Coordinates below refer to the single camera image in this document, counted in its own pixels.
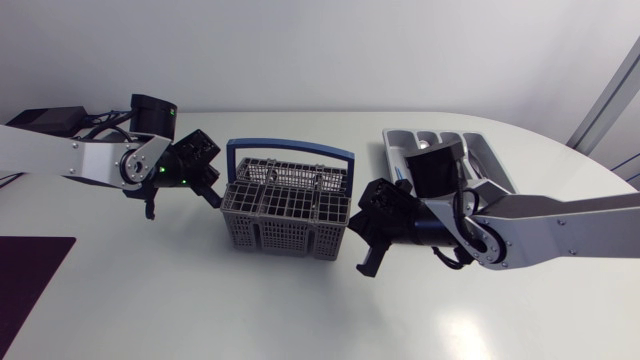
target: black mat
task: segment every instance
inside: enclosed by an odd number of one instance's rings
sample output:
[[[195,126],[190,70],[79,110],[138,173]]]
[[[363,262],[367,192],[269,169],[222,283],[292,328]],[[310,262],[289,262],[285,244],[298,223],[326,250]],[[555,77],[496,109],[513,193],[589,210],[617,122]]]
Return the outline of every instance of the black mat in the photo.
[[[0,358],[75,241],[0,236]]]

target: black cable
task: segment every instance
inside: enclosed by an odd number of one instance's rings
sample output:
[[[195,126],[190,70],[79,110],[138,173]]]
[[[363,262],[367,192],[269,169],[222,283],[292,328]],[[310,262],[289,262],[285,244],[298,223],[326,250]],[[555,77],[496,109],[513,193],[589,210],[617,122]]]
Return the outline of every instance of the black cable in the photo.
[[[626,181],[629,182],[629,181],[637,178],[638,176],[640,176],[640,173],[637,173],[637,174],[633,175],[632,177],[628,178]]]
[[[121,128],[117,127],[117,126],[110,126],[109,129],[115,130],[117,132],[119,132],[120,134],[122,134],[128,142],[133,142],[133,139],[131,139],[131,136],[124,130],[122,130]]]
[[[440,259],[440,261],[442,261],[442,263],[445,264],[448,268],[453,270],[460,270],[464,267],[465,264],[451,259],[447,255],[443,254],[439,248],[432,246],[431,249],[433,250],[433,253],[438,257],[438,259]]]
[[[487,245],[483,241],[476,239],[476,237],[473,235],[473,233],[469,230],[467,225],[464,223],[464,219],[467,216],[464,213],[464,195],[463,194],[465,192],[470,192],[474,195],[474,200],[475,200],[474,212],[477,211],[480,197],[475,190],[462,188],[464,178],[463,178],[463,171],[460,168],[460,163],[456,163],[455,171],[457,172],[456,175],[458,178],[458,191],[454,195],[454,200],[452,205],[453,205],[453,219],[456,225],[456,229],[460,233],[460,236],[462,236],[462,238],[465,239],[465,241],[469,242],[469,245],[471,245],[474,249],[480,252],[485,252],[487,250]]]
[[[101,123],[100,125],[96,126],[95,128],[93,128],[93,130],[91,130],[87,135],[85,135],[83,137],[83,139],[93,139],[96,137],[96,135],[100,134],[101,132],[111,128],[112,126],[116,126],[116,125],[120,125],[123,122],[131,119],[133,116],[135,116],[136,114],[136,110],[132,110],[122,116],[119,116],[115,119],[109,120],[109,121],[105,121],[103,123]]]
[[[628,158],[627,160],[625,160],[625,161],[621,162],[620,164],[618,164],[618,165],[614,166],[614,167],[611,169],[611,171],[616,170],[616,169],[617,169],[617,168],[619,168],[620,166],[622,166],[622,165],[624,165],[624,164],[628,163],[629,161],[631,161],[631,160],[633,160],[633,159],[637,158],[638,156],[640,156],[640,153],[637,153],[637,154],[633,155],[632,157]]]
[[[0,189],[2,189],[3,187],[11,184],[12,182],[16,181],[16,179],[19,178],[22,175],[24,175],[24,173],[15,173],[15,174],[7,175],[7,176],[4,176],[4,177],[0,178],[0,181],[4,180],[4,179],[11,178],[11,179],[3,182],[2,184],[0,184]]]
[[[87,116],[83,117],[82,120],[87,124],[87,126],[85,126],[85,127],[92,127],[92,126],[95,126],[95,125],[102,124],[105,121],[109,121],[109,120],[113,119],[113,117],[115,117],[117,115],[126,114],[128,112],[129,111],[111,110],[109,112],[98,114],[98,115],[87,115]],[[100,121],[100,118],[105,117],[105,116],[107,117],[107,119]]]

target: white tabletop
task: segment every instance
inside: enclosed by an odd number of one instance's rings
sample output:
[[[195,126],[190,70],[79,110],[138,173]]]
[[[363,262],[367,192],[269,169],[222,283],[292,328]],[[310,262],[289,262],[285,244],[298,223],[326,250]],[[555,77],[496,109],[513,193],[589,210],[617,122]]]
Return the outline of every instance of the white tabletop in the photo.
[[[464,115],[180,114],[176,139],[201,128],[223,148],[212,162],[221,195],[230,138],[352,151],[353,215],[366,184],[388,177],[381,133],[391,127],[482,132],[520,193],[634,191],[559,143]],[[300,159],[319,162],[283,160]],[[368,247],[349,230],[335,262],[244,253],[220,211],[191,190],[161,189],[156,203],[149,221],[143,202],[118,190],[53,176],[0,191],[2,235],[77,237],[6,359],[640,358],[640,260],[453,271],[428,247],[393,245],[370,279],[355,269]]]

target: blue basket handle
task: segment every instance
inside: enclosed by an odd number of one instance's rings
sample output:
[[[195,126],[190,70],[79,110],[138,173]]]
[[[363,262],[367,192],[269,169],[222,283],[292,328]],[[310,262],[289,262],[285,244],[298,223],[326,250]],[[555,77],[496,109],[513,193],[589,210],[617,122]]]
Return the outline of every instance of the blue basket handle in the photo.
[[[351,190],[353,188],[353,167],[355,164],[355,155],[352,152],[331,146],[296,140],[270,138],[231,139],[227,142],[227,174],[229,177],[229,184],[236,181],[236,149],[248,148],[305,151],[308,153],[332,157],[338,160],[344,160],[347,162],[347,188],[345,190],[345,195],[347,197],[351,197]]]

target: gray plastic basket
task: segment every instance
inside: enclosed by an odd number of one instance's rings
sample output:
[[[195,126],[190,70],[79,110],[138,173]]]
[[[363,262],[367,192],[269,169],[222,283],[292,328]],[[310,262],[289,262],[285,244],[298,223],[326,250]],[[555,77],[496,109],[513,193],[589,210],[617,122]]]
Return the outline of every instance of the gray plastic basket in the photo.
[[[238,148],[284,148],[347,161],[347,169],[244,158]],[[354,156],[291,140],[235,139],[227,144],[229,183],[220,210],[233,245],[280,255],[335,260],[349,221]]]

